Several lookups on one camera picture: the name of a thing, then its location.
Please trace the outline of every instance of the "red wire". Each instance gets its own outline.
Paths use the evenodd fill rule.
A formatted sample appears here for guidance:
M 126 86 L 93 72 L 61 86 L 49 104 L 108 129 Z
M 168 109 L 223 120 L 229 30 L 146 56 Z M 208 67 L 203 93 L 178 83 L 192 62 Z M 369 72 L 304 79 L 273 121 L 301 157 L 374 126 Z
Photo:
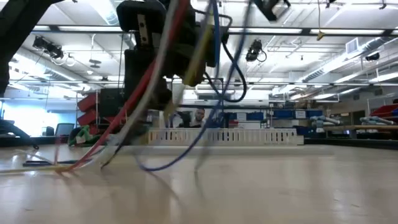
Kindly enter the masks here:
M 180 0 L 180 2 L 181 3 L 177 11 L 175 12 L 174 23 L 170 31 L 169 35 L 170 42 L 174 41 L 176 36 L 176 30 L 182 25 L 185 11 L 189 3 L 188 0 Z M 124 106 L 120 109 L 118 115 L 116 115 L 116 117 L 113 119 L 109 127 L 106 129 L 105 133 L 99 138 L 99 140 L 94 144 L 94 146 L 91 147 L 91 149 L 81 159 L 79 159 L 76 163 L 74 163 L 74 165 L 71 165 L 67 168 L 62 168 L 60 171 L 62 172 L 71 171 L 72 169 L 82 165 L 88 158 L 90 158 L 92 153 L 94 153 L 96 149 L 105 142 L 106 137 L 108 137 L 111 131 L 113 131 L 120 124 L 120 120 L 123 118 L 124 112 L 129 111 L 137 103 L 139 97 L 145 92 L 145 89 L 154 71 L 154 65 L 155 65 L 155 60 L 152 61 L 152 63 L 149 65 L 149 67 L 145 72 L 145 75 L 141 78 L 138 87 L 131 94 L 127 102 L 125 102 Z

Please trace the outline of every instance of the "yellow wire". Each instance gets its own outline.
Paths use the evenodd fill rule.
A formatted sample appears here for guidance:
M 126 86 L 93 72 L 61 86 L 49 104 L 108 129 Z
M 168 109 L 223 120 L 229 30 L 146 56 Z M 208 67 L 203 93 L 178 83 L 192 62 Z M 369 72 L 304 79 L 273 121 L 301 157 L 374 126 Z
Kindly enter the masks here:
M 8 169 L 8 170 L 0 170 L 0 174 L 11 174 L 16 172 L 28 172 L 28 171 L 55 171 L 56 169 L 67 167 L 63 166 L 45 166 L 45 167 L 27 167 L 21 169 Z
M 199 41 L 199 47 L 198 50 L 194 51 L 192 59 L 188 65 L 188 70 L 185 74 L 185 78 L 184 81 L 186 80 L 185 83 L 190 83 L 192 78 L 195 76 L 196 74 L 196 70 L 199 66 L 199 63 L 201 62 L 204 54 L 205 54 L 205 50 L 206 50 L 206 46 L 210 40 L 211 37 L 211 25 L 210 25 L 210 19 L 212 19 L 211 16 L 209 16 L 207 22 L 206 22 L 206 29 L 205 29 L 205 33 L 203 34 L 203 37 L 200 39 Z M 164 110 L 164 115 L 165 117 L 169 117 L 170 114 L 173 114 L 174 111 L 177 109 L 178 104 L 181 102 L 182 97 L 183 97 L 183 92 L 185 90 L 185 85 L 184 87 L 178 92 L 177 94 L 177 105 L 175 105 L 173 103 L 173 99 L 171 99 L 169 101 L 169 103 L 167 104 L 165 110 Z M 154 123 L 156 124 L 155 126 L 157 126 L 159 124 L 159 119 L 155 120 Z M 59 168 L 64 168 L 67 166 L 45 166 L 45 167 L 29 167 L 29 168 L 22 168 L 22 169 L 8 169 L 8 170 L 0 170 L 0 174 L 10 174 L 10 173 L 16 173 L 16 172 L 28 172 L 28 171 L 48 171 L 48 170 L 57 170 Z

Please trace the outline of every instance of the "blue wall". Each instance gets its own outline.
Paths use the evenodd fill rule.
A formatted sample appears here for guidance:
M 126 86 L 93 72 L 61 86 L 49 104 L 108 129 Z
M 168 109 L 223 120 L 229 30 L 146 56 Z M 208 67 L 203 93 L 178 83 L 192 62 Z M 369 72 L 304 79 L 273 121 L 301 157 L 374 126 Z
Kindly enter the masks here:
M 62 113 L 46 112 L 42 105 L 20 104 L 17 101 L 5 102 L 4 119 L 15 121 L 15 125 L 31 136 L 41 136 L 42 127 L 50 126 L 55 129 L 58 123 L 73 123 L 76 121 L 76 112 L 63 110 Z

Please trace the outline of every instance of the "person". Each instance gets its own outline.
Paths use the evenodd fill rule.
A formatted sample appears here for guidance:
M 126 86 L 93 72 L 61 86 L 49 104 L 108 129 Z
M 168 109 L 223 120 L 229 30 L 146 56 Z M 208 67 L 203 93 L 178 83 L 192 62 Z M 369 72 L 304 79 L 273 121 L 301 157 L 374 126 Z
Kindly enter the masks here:
M 201 128 L 204 125 L 203 118 L 205 117 L 205 109 L 197 108 L 195 111 L 195 117 L 189 123 L 182 122 L 179 128 Z

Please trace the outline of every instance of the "blue wire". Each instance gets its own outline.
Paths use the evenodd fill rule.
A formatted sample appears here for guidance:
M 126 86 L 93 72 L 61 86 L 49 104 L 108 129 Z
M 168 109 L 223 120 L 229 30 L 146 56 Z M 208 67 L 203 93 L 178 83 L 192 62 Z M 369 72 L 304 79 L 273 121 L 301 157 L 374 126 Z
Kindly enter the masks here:
M 244 25 L 243 25 L 244 28 L 243 28 L 243 33 L 245 33 L 246 27 L 248 26 L 248 22 L 249 22 L 249 19 L 248 19 L 248 18 L 249 18 L 249 13 L 250 13 L 250 9 L 251 9 L 251 4 L 252 4 L 252 1 L 249 1 L 248 8 L 246 9 L 246 13 L 245 13 L 245 17 L 244 17 Z M 216 17 L 216 14 L 218 15 L 218 7 L 217 7 L 217 5 L 216 5 L 216 7 L 213 7 L 213 10 L 214 10 L 214 14 L 215 14 L 215 19 L 218 20 L 219 18 Z M 217 29 L 218 29 L 218 33 L 220 33 L 220 27 L 219 27 L 219 26 L 216 26 L 216 27 L 215 27 L 215 32 L 216 32 Z M 240 58 L 240 56 L 241 56 L 241 52 L 242 52 L 242 49 L 243 49 L 243 43 L 244 43 L 245 37 L 246 37 L 246 35 L 243 34 L 243 35 L 241 36 L 241 40 L 239 41 L 239 47 L 238 47 L 238 50 L 235 52 L 234 60 L 232 61 L 232 65 L 231 65 L 231 67 L 229 68 L 228 81 L 227 81 L 227 83 L 226 83 L 226 85 L 225 85 L 225 88 L 223 89 L 222 95 L 225 95 L 226 90 L 228 89 L 228 85 L 229 85 L 229 83 L 230 83 L 230 81 L 231 81 L 231 78 L 232 78 L 232 73 L 233 73 L 234 69 L 238 66 L 238 60 L 239 60 L 239 58 Z M 198 143 L 198 141 L 201 139 L 201 137 L 202 137 L 203 134 L 205 133 L 207 127 L 208 127 L 208 126 L 210 125 L 210 123 L 211 123 L 212 117 L 214 116 L 214 114 L 216 113 L 216 111 L 217 111 L 217 110 L 219 109 L 219 107 L 221 106 L 221 102 L 222 102 L 222 98 L 220 98 L 220 99 L 218 100 L 217 104 L 214 106 L 214 108 L 213 108 L 212 111 L 210 112 L 209 117 L 208 117 L 208 119 L 206 120 L 206 123 L 205 123 L 204 127 L 202 127 L 201 131 L 199 132 L 198 136 L 193 140 L 193 142 L 192 142 L 191 145 L 188 147 L 188 149 L 186 149 L 181 155 L 179 155 L 177 158 L 175 158 L 173 161 L 169 162 L 168 164 L 163 165 L 163 166 L 160 166 L 160 167 L 146 167 L 144 164 L 142 164 L 142 163 L 139 161 L 138 156 L 136 156 L 135 159 L 136 159 L 136 161 L 137 161 L 139 167 L 140 167 L 142 170 L 149 171 L 149 172 L 160 171 L 160 170 L 164 170 L 164 169 L 167 169 L 167 168 L 171 167 L 171 166 L 174 165 L 176 162 L 178 162 L 179 160 L 181 160 L 182 158 L 184 158 L 184 157 L 193 149 L 193 147 Z
M 215 65 L 216 78 L 220 72 L 220 48 L 221 48 L 221 34 L 220 34 L 220 15 L 218 14 L 218 4 L 216 0 L 211 0 L 214 11 L 214 35 L 215 35 Z

